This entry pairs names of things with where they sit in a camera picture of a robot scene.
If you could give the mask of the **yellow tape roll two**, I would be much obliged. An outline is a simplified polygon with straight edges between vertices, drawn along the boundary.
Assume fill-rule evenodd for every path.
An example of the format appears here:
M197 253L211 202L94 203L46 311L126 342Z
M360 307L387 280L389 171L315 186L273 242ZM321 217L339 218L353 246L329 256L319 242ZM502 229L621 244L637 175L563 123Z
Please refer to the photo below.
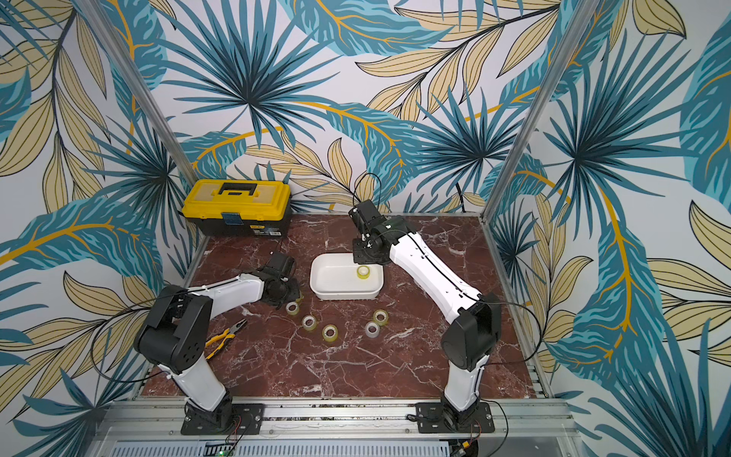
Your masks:
M286 304L286 312L290 316L296 316L300 312L300 305L297 302L289 302Z

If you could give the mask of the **yellow tape roll six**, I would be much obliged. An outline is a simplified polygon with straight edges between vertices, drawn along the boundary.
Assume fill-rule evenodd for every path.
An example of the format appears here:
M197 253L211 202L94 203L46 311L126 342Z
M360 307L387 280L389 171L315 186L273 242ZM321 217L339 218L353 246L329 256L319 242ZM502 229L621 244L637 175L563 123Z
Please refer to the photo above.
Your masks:
M366 265L361 265L356 270L357 276L360 279L367 279L370 276L370 268Z

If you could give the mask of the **yellow tape roll three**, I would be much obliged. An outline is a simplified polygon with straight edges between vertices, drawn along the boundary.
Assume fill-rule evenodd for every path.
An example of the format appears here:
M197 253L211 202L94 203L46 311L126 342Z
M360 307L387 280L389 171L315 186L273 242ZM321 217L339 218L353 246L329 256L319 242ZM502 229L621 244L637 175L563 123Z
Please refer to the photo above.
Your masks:
M318 320L313 315L306 315L302 319L302 326L307 332L315 331L318 327Z

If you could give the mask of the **white plastic storage box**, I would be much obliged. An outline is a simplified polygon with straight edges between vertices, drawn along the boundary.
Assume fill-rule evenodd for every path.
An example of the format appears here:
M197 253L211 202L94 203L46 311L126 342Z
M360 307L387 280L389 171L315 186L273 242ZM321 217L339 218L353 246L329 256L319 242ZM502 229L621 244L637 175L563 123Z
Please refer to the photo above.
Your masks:
M321 300L375 299L384 287L384 268L366 265L370 276L360 279L356 273L359 266L349 252L321 254L311 264L310 289Z

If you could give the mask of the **yellow tape roll four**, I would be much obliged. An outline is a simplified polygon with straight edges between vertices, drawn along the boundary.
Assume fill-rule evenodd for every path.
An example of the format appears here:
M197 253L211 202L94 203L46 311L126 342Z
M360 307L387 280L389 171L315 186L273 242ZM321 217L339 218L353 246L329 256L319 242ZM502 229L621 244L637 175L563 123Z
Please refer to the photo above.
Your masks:
M322 336L327 343L334 343L339 336L338 328L332 324L325 325L322 330Z

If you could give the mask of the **yellow tape roll five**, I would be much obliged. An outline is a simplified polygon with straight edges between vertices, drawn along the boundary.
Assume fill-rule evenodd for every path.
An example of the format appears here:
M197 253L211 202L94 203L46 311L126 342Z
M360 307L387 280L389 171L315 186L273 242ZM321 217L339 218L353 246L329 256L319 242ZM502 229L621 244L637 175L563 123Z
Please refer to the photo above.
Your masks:
M372 319L378 326L384 327L389 321L389 314L385 310L375 310Z

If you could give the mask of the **clear white tape roll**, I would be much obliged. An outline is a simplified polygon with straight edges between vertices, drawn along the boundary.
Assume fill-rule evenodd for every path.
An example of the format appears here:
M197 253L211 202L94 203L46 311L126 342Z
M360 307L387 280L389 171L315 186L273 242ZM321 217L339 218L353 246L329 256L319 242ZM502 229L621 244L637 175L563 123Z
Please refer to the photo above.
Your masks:
M365 335L369 338L377 338L381 333L381 326L377 323L370 321L365 325Z

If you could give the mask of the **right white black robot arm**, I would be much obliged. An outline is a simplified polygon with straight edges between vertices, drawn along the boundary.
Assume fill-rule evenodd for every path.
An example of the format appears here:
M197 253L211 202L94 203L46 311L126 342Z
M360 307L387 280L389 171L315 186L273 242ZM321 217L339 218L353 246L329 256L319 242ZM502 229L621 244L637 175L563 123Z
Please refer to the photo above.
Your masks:
M384 216L365 200L348 213L359 232L353 260L359 265L394 264L437 305L448 323L442 349L449 361L443 404L460 417L480 400L480 383L502 330L502 309L494 294L483 295L451 270L404 217Z

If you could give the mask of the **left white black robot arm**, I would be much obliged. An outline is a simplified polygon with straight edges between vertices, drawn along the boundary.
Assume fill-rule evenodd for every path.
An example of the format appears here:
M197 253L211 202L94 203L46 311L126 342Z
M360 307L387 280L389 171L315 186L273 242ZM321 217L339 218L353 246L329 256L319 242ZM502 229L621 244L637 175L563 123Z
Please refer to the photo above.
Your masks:
M200 411L222 409L227 389L205 358L209 322L239 306L262 302L282 308L300 299L295 260L274 252L264 266L196 289L165 287L139 329L133 348L171 376Z

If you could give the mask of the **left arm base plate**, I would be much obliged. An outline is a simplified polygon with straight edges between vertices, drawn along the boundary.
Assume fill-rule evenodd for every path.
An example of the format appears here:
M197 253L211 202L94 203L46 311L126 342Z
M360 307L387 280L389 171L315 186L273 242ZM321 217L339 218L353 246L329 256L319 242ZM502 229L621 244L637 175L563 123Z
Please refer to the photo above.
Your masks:
M185 419L181 434L192 435L258 435L262 427L264 404L226 403L215 409L205 411L192 403L184 407Z

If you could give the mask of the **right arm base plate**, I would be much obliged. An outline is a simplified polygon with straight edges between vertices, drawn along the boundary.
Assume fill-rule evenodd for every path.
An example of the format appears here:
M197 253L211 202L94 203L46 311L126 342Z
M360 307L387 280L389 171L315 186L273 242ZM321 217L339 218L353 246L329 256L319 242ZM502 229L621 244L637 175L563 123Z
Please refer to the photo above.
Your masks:
M493 415L487 402L477 401L465 411L456 411L443 402L421 402L415 405L414 415L422 434L495 432Z

